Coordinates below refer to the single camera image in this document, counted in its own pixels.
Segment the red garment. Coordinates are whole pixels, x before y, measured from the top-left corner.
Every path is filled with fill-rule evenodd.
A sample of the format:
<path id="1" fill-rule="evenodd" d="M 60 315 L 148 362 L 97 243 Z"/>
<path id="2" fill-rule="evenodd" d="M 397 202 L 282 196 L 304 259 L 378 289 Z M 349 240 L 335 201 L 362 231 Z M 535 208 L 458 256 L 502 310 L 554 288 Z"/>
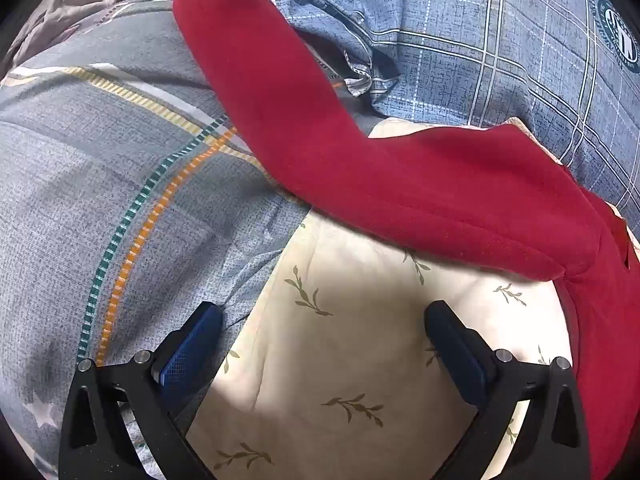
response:
<path id="1" fill-rule="evenodd" d="M 559 289 L 593 478 L 639 431 L 639 261 L 625 221 L 517 126 L 369 139 L 270 0 L 175 0 L 240 138 L 280 185 L 405 248 Z"/>

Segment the cream leaf-print pillow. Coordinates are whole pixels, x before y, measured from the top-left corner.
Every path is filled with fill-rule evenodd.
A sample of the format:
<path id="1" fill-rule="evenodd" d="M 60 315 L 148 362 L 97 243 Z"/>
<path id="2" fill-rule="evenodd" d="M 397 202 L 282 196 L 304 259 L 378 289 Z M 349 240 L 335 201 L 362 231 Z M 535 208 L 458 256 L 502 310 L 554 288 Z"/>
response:
<path id="1" fill-rule="evenodd" d="M 386 119 L 369 139 L 434 125 Z M 577 361 L 558 286 L 405 248 L 314 208 L 245 322 L 188 432 L 219 479 L 436 479 L 476 407 L 427 338 L 442 300 L 491 349 Z M 483 478 L 498 478 L 526 408 Z"/>

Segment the grey striped duvet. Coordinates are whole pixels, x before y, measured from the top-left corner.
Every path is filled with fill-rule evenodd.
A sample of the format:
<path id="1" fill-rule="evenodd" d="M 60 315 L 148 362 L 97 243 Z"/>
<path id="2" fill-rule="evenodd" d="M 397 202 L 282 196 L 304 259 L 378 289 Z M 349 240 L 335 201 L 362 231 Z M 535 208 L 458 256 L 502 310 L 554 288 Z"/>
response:
<path id="1" fill-rule="evenodd" d="M 1 85 L 1 411 L 58 474 L 76 362 L 155 348 L 224 309 L 209 384 L 306 216 L 194 62 L 172 0 L 129 0 Z"/>

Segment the blue plaid pillow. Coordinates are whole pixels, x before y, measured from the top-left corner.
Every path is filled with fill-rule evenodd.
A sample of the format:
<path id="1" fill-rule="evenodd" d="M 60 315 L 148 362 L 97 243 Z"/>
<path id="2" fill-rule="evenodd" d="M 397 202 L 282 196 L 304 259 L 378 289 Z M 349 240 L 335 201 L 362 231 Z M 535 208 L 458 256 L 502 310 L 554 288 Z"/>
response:
<path id="1" fill-rule="evenodd" d="M 639 226 L 639 43 L 610 0 L 271 0 L 379 115 L 521 119 Z"/>

